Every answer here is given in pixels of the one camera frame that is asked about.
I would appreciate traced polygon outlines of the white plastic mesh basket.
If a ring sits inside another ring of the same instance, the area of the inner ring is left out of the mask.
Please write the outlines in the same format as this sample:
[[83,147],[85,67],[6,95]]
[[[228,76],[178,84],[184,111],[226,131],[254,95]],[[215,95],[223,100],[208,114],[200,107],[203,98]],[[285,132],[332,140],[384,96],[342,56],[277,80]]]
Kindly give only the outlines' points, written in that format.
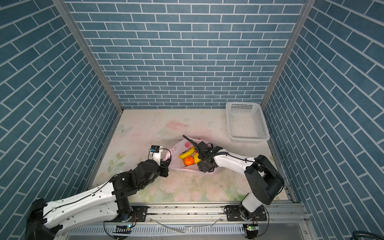
[[257,103],[226,103],[228,132],[234,143],[258,144],[270,140],[262,108]]

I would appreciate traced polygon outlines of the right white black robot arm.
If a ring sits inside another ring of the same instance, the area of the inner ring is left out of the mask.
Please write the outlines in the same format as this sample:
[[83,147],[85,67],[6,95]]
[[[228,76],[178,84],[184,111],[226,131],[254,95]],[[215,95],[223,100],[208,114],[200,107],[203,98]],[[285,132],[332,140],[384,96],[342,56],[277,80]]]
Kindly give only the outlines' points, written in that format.
[[226,168],[246,177],[251,191],[239,204],[244,220],[252,220],[262,205],[270,205],[284,189],[285,181],[269,159],[263,155],[256,158],[244,157],[228,152],[219,146],[200,142],[195,145],[199,154],[198,168],[210,173],[215,168]]

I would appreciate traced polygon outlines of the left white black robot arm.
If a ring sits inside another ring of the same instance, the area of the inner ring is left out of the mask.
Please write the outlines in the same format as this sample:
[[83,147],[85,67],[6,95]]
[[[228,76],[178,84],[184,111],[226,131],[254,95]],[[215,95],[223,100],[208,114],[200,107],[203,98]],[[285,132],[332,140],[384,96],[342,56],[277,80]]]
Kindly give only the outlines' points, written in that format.
[[27,240],[53,240],[72,229],[98,222],[127,222],[134,226],[138,214],[129,197],[168,176],[171,159],[146,160],[126,172],[114,175],[99,187],[72,197],[47,202],[38,199],[31,204],[27,223]]

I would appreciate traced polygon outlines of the pink plastic bag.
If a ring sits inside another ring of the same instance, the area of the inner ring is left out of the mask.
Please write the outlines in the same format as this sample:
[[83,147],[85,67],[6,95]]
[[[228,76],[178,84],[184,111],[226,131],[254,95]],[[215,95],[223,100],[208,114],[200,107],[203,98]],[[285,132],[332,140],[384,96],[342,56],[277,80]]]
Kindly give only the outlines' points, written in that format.
[[198,166],[198,163],[201,161],[198,151],[194,145],[186,139],[178,141],[171,148],[171,153],[167,153],[166,157],[172,157],[169,169],[179,172],[215,175],[221,170],[220,167],[217,167],[212,171],[202,172]]

